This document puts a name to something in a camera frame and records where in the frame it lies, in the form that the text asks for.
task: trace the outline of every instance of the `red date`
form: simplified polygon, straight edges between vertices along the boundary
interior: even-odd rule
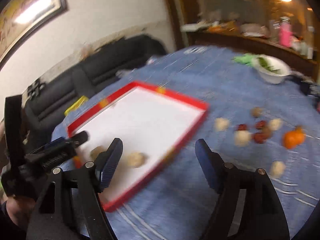
[[[257,128],[258,130],[261,130],[261,129],[264,128],[266,125],[267,125],[267,122],[264,121],[264,120],[262,120],[262,121],[256,123],[256,128]]]
[[[254,140],[255,143],[259,143],[259,144],[262,144],[265,142],[265,136],[259,132],[252,135],[252,139]]]
[[[248,129],[248,126],[244,123],[238,125],[237,131],[246,131]]]

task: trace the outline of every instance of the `orange fruit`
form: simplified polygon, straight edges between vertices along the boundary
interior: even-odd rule
[[[289,131],[283,135],[282,144],[287,149],[293,149],[297,146],[297,132]]]
[[[304,142],[305,137],[306,136],[304,135],[304,133],[296,131],[296,142],[298,145],[300,145]]]
[[[306,138],[302,126],[296,126],[295,129],[296,134],[296,139],[297,139],[297,144],[302,144]]]

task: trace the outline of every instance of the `human hand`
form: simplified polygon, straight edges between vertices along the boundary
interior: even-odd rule
[[[24,196],[8,197],[7,213],[13,223],[27,231],[30,216],[36,202]]]

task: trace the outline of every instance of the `white bowl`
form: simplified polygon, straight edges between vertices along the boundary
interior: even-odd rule
[[[264,57],[267,60],[268,64],[270,66],[273,66],[273,69],[278,69],[281,74],[273,73],[261,67],[259,64],[258,57]],[[282,60],[279,60],[276,57],[258,55],[256,58],[252,59],[252,65],[258,71],[260,76],[265,81],[271,84],[279,84],[285,79],[286,76],[289,76],[291,74],[290,67]]]

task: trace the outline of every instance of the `metal screw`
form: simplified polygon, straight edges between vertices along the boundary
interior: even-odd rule
[[[266,174],[266,171],[265,171],[264,169],[262,169],[262,168],[259,168],[259,169],[258,169],[258,173],[259,173],[260,175],[264,175],[264,174]]]
[[[85,164],[86,168],[91,168],[91,167],[93,167],[93,165],[94,165],[94,162],[87,162]]]
[[[53,174],[58,174],[60,171],[61,171],[60,168],[54,168],[53,171],[52,171],[52,173],[53,173]]]
[[[232,169],[232,168],[233,168],[233,164],[232,164],[232,163],[224,163],[224,166],[225,166],[227,169]]]

